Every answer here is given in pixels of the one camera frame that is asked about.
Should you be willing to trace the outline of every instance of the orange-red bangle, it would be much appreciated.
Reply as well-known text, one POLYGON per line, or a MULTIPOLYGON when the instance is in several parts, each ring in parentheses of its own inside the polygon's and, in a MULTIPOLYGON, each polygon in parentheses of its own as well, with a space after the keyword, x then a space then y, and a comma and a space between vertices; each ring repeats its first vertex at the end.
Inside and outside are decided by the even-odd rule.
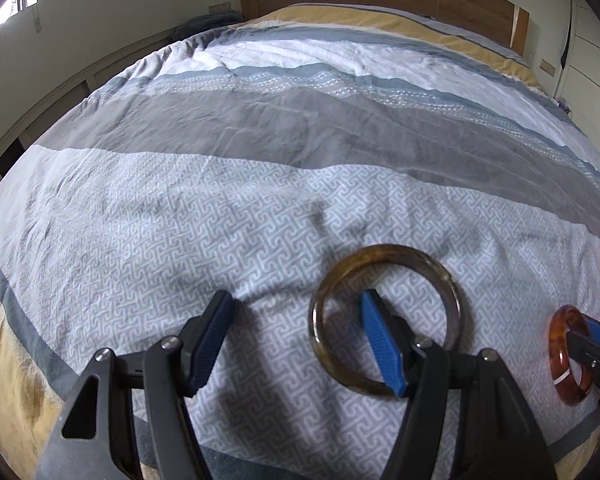
POLYGON ((589 336, 589 328, 580 311, 572 305, 558 309, 549 325, 549 366, 560 400, 568 406, 582 402, 593 384, 593 372, 582 367, 580 384, 576 382, 567 351, 567 328, 589 336))

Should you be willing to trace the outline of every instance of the bedspread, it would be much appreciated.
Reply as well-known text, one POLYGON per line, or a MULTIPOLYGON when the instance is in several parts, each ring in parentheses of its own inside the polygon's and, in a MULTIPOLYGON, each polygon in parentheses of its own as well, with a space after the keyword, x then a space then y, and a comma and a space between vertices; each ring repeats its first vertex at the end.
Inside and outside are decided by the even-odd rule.
MULTIPOLYGON (((503 356, 573 476, 600 412, 594 394, 560 403, 546 333, 566 303, 600 320, 600 154, 509 50, 351 6, 292 6, 149 54, 1 181, 0 451, 32 478, 97 348, 146 349, 225 288, 237 319, 188 403, 214 478, 378 478, 406 404, 335 383, 306 327, 328 268, 377 243, 452 273, 461 349, 503 356)), ((433 288, 379 267, 328 306, 347 364, 379 376, 355 309, 366 286, 442 341, 433 288)), ((458 408, 450 393, 436 479, 458 408)), ((142 392, 134 411, 151 476, 142 392)))

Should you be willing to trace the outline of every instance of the patterned bedding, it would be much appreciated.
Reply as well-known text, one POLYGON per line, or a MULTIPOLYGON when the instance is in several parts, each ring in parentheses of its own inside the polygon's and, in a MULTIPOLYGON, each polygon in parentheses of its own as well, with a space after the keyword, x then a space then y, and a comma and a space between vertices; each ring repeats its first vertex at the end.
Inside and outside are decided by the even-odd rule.
MULTIPOLYGON (((353 6, 287 7, 149 54, 1 181, 0 452, 32 478, 95 349, 146 349, 225 288, 242 305, 188 405, 214 478, 378 478, 405 403, 336 384, 306 331, 324 273, 376 243, 449 269, 469 306, 462 350, 498 350, 572 478, 600 412, 595 395, 560 403, 546 331, 565 303, 600 320, 600 154, 513 52, 353 6)), ((350 366, 379 375, 363 286, 442 341, 435 291, 383 267, 329 306, 350 366)), ((458 407, 450 394, 436 479, 458 407)), ((141 392, 134 409, 150 478, 141 392)))

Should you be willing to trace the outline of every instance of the bed sheet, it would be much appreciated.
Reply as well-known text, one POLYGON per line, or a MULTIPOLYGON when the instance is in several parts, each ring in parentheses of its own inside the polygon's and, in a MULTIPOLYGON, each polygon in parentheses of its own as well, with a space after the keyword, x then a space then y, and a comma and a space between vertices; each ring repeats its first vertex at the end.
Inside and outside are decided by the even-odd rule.
MULTIPOLYGON (((189 404, 214 478, 374 479, 405 403, 336 384, 308 341, 338 259, 413 246, 469 307, 461 349, 503 356, 561 479, 600 439, 560 403, 551 314, 600 320, 600 154, 512 52, 387 9, 293 6, 179 41, 59 120, 0 183, 0 451, 23 479, 95 349, 141 351, 225 288, 241 306, 189 404)), ((328 306, 346 363, 379 373, 355 293, 441 342, 440 299, 381 267, 328 306)), ((436 479, 458 420, 450 394, 436 479)), ((141 392, 139 452, 155 475, 141 392)))

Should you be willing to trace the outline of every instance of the dark gray border of bedding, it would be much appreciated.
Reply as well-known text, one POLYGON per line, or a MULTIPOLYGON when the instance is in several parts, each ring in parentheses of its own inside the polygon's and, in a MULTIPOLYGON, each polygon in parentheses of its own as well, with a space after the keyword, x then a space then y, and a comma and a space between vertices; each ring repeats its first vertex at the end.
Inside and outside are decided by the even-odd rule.
MULTIPOLYGON (((77 381, 78 374, 40 337, 40 334, 20 307, 20 303, 1 268, 0 302, 4 307, 9 327, 40 368, 51 389, 62 400, 65 400, 75 381, 77 381)), ((147 466, 157 468, 149 424, 147 421, 135 416, 134 425, 141 462, 147 466)), ((309 480, 307 477, 279 467, 257 464, 205 446, 200 446, 200 449, 209 470, 216 480, 233 480, 235 478, 243 480, 309 480)))

